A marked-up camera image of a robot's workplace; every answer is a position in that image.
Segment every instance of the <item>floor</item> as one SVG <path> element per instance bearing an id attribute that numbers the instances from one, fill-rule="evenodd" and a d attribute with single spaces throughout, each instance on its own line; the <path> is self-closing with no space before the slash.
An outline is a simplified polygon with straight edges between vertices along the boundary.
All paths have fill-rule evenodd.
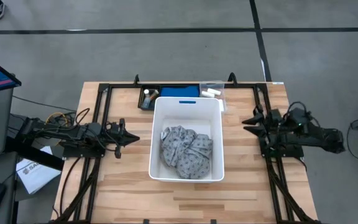
<path id="1" fill-rule="evenodd" d="M 85 81 L 224 80 L 234 72 L 240 81 L 285 82 L 289 100 L 304 102 L 323 127 L 346 133 L 358 119 L 358 1 L 6 1 L 0 65 L 22 81 L 16 96 L 76 108 Z M 263 44 L 255 32 L 237 32 L 254 27 L 250 2 Z M 113 33 L 186 27 L 236 32 Z M 343 27 L 353 29 L 335 29 Z M 12 112 L 45 119 L 55 110 L 14 100 Z M 358 155 L 358 131 L 349 140 Z M 358 223 L 358 160 L 317 148 L 305 154 L 319 219 Z M 58 178 L 22 201 L 18 222 L 47 222 L 57 185 Z"/>

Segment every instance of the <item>black floor stripe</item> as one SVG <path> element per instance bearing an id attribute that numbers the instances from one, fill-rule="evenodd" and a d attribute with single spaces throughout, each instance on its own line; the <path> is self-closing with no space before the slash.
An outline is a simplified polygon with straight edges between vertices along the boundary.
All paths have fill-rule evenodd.
<path id="1" fill-rule="evenodd" d="M 271 82 L 272 76 L 270 74 L 269 63 L 267 62 L 264 38 L 262 37 L 262 33 L 260 31 L 260 23 L 259 23 L 258 12 L 256 10 L 255 0 L 249 0 L 249 4 L 251 6 L 252 18 L 253 18 L 254 24 L 255 24 L 255 33 L 256 33 L 256 39 L 258 41 L 259 55 L 260 55 L 260 59 L 263 61 L 262 66 L 264 69 L 265 81 Z"/>
<path id="2" fill-rule="evenodd" d="M 161 28 L 161 29 L 83 29 L 83 30 L 0 30 L 0 34 L 174 34 L 174 33 L 255 32 L 254 28 Z"/>
<path id="3" fill-rule="evenodd" d="M 358 27 L 332 28 L 262 28 L 261 32 L 358 32 Z"/>

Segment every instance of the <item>cloth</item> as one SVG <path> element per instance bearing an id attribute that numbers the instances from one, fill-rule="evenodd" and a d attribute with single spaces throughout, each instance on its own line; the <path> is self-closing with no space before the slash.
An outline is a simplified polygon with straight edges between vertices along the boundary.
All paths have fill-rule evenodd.
<path id="1" fill-rule="evenodd" d="M 208 135 L 177 126 L 165 129 L 161 140 L 161 160 L 181 178 L 200 179 L 209 173 L 213 141 Z"/>

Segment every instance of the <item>black cord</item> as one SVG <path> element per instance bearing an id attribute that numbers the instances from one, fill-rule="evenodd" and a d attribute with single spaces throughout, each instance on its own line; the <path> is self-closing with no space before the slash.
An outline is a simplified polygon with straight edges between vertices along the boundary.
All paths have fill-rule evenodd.
<path id="1" fill-rule="evenodd" d="M 104 130 L 104 132 L 106 133 L 106 136 L 109 137 L 109 139 L 111 139 L 112 141 L 114 141 L 114 143 L 116 143 L 116 144 L 118 145 L 118 142 L 117 142 L 113 137 L 111 137 L 111 136 L 109 135 L 109 133 L 107 133 L 106 130 Z"/>
<path id="2" fill-rule="evenodd" d="M 308 167 L 306 166 L 305 162 L 303 162 L 300 158 L 295 157 L 295 159 L 297 159 L 299 162 L 301 162 L 303 164 L 303 166 L 305 167 L 306 172 L 308 171 Z"/>
<path id="3" fill-rule="evenodd" d="M 312 121 L 315 121 L 316 124 L 317 124 L 317 126 L 318 126 L 319 128 L 321 128 L 320 122 L 318 122 L 318 120 L 317 120 L 316 118 L 314 118 L 314 117 L 311 116 L 311 120 L 312 120 Z"/>
<path id="4" fill-rule="evenodd" d="M 45 147 L 44 144 L 42 144 L 41 142 L 38 142 L 36 139 L 34 139 L 35 143 L 37 143 L 38 145 L 42 146 L 42 147 Z"/>
<path id="5" fill-rule="evenodd" d="M 20 98 L 20 97 L 17 97 L 17 96 L 13 96 L 13 97 L 16 98 L 16 99 L 19 99 L 19 100 L 29 102 L 29 103 L 35 103 L 36 105 L 49 106 L 49 107 L 52 107 L 52 108 L 57 108 L 57 109 L 62 109 L 62 110 L 75 112 L 75 110 L 71 110 L 71 109 L 68 109 L 68 108 L 62 108 L 60 106 L 52 106 L 52 105 L 47 105 L 47 104 L 44 104 L 44 103 L 38 103 L 38 102 L 31 101 L 31 100 L 23 99 L 23 98 Z"/>
<path id="6" fill-rule="evenodd" d="M 15 131 L 20 131 L 19 129 L 12 128 L 12 127 L 9 127 L 9 126 L 8 126 L 7 128 L 13 129 L 13 130 L 15 130 Z"/>
<path id="7" fill-rule="evenodd" d="M 88 128 L 88 131 L 90 131 L 90 132 L 96 137 L 96 140 L 98 140 L 99 145 L 100 145 L 103 149 L 105 149 L 105 150 L 107 150 L 107 151 L 115 152 L 114 149 L 108 149 L 108 148 L 106 148 L 106 147 L 102 144 L 102 142 L 100 141 L 98 135 L 97 135 L 92 129 Z"/>
<path id="8" fill-rule="evenodd" d="M 19 117 L 19 116 L 16 116 L 16 115 L 14 115 L 14 114 L 11 114 L 11 116 L 13 116 L 13 117 L 15 117 L 15 118 L 19 118 L 19 119 L 21 119 L 23 122 L 25 122 L 24 119 L 21 118 L 21 117 Z"/>
<path id="9" fill-rule="evenodd" d="M 55 206 L 54 206 L 54 205 L 52 205 L 52 209 L 53 209 L 53 211 L 56 213 L 56 217 L 58 218 L 58 217 L 59 217 L 59 213 L 58 213 L 57 210 L 55 209 Z"/>
<path id="10" fill-rule="evenodd" d="M 16 172 L 19 172 L 20 170 L 22 170 L 22 169 L 28 167 L 29 165 L 31 165 L 31 164 L 33 164 L 33 163 L 35 163 L 35 162 L 30 162 L 29 164 L 27 164 L 26 166 L 24 166 L 24 167 L 22 167 L 22 168 L 20 168 L 20 169 L 18 169 L 18 170 L 15 169 L 15 172 L 13 172 L 11 175 L 9 175 L 8 177 L 6 177 L 6 179 L 2 182 L 2 184 L 5 183 L 5 181 L 6 181 L 7 179 L 9 179 L 10 177 L 12 177 L 12 175 L 14 175 Z"/>
<path id="11" fill-rule="evenodd" d="M 349 152 L 351 153 L 351 155 L 352 155 L 353 157 L 355 157 L 356 159 L 358 159 L 358 157 L 353 154 L 353 152 L 351 151 L 351 148 L 350 148 L 350 146 L 349 146 L 349 133 L 350 133 L 350 131 L 351 131 L 352 124 L 355 123 L 356 121 L 358 121 L 358 119 L 352 121 L 352 122 L 349 124 L 349 128 L 347 129 L 347 133 L 346 133 L 346 144 L 347 144 L 347 150 L 349 150 Z"/>
<path id="12" fill-rule="evenodd" d="M 295 104 L 300 104 L 300 105 L 302 105 L 303 110 L 305 111 L 305 116 L 308 115 L 308 110 L 306 109 L 305 104 L 302 103 L 302 102 L 300 102 L 300 101 L 295 101 L 295 102 L 293 102 L 293 103 L 290 104 L 290 106 L 289 106 L 288 109 L 287 109 L 287 112 L 283 115 L 284 121 L 287 119 L 287 116 L 290 114 L 290 110 L 291 110 L 292 106 L 295 105 Z"/>
<path id="13" fill-rule="evenodd" d="M 71 165 L 70 169 L 68 170 L 68 173 L 67 173 L 67 176 L 66 176 L 66 179 L 64 181 L 64 184 L 63 184 L 63 187 L 62 187 L 62 192 L 60 194 L 60 214 L 63 214 L 63 194 L 65 193 L 65 189 L 66 189 L 66 184 L 67 184 L 67 180 L 68 180 L 68 177 L 70 176 L 75 164 L 77 164 L 77 162 L 80 160 L 81 158 L 77 158 L 73 165 Z"/>
<path id="14" fill-rule="evenodd" d="M 14 131 L 12 131 L 12 130 L 10 130 L 10 129 L 7 129 L 8 131 L 10 131 L 12 134 L 14 134 L 14 135 L 16 135 L 17 133 L 16 132 L 14 132 Z"/>
<path id="15" fill-rule="evenodd" d="M 72 117 L 73 114 L 76 114 L 76 112 L 69 112 L 69 113 L 65 113 L 65 114 L 64 114 L 65 117 L 70 120 L 70 125 L 71 125 L 71 126 L 74 125 L 74 118 Z M 64 122 L 65 122 L 64 117 L 63 117 L 62 114 L 59 115 L 59 116 L 56 116 L 56 117 L 55 117 L 55 121 L 58 122 L 58 123 L 59 123 L 60 121 L 64 121 Z"/>
<path id="16" fill-rule="evenodd" d="M 77 116 L 75 116 L 75 123 L 76 123 L 76 125 L 80 125 L 80 123 L 81 123 L 81 121 L 85 118 L 85 116 L 90 112 L 90 110 L 91 110 L 91 108 L 87 108 L 87 109 L 84 109 L 84 110 L 82 110 L 81 112 L 79 112 L 78 114 L 77 114 Z M 78 119 L 78 117 L 80 116 L 80 114 L 82 114 L 82 113 L 84 113 L 85 112 L 85 114 L 82 116 L 82 118 L 80 119 L 80 121 L 77 121 L 77 119 Z"/>

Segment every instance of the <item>wooden tabletop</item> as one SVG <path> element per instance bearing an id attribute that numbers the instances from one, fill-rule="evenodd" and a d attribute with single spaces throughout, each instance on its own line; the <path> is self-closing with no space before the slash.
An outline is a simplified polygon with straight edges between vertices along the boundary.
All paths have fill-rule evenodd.
<path id="1" fill-rule="evenodd" d="M 78 111 L 91 108 L 83 123 L 92 120 L 98 82 L 84 83 Z M 267 83 L 272 108 L 284 114 L 287 93 L 282 84 Z M 139 88 L 113 89 L 108 121 L 125 118 L 126 129 L 140 140 L 122 149 L 121 159 L 107 152 L 101 160 L 92 223 L 275 223 L 266 163 L 257 138 L 243 129 L 241 121 L 252 117 L 255 107 L 251 89 L 224 90 L 227 113 L 223 115 L 224 180 L 212 184 L 159 182 L 149 177 L 150 139 L 153 111 L 137 108 Z M 99 112 L 99 122 L 103 107 Z M 62 185 L 74 158 L 65 162 L 55 208 L 58 210 Z M 71 173 L 63 198 L 63 210 L 78 192 L 81 159 Z M 283 158 L 288 188 L 299 206 L 317 219 L 305 168 L 294 158 Z M 285 207 L 279 194 L 283 218 Z M 85 218 L 87 195 L 81 217 Z"/>

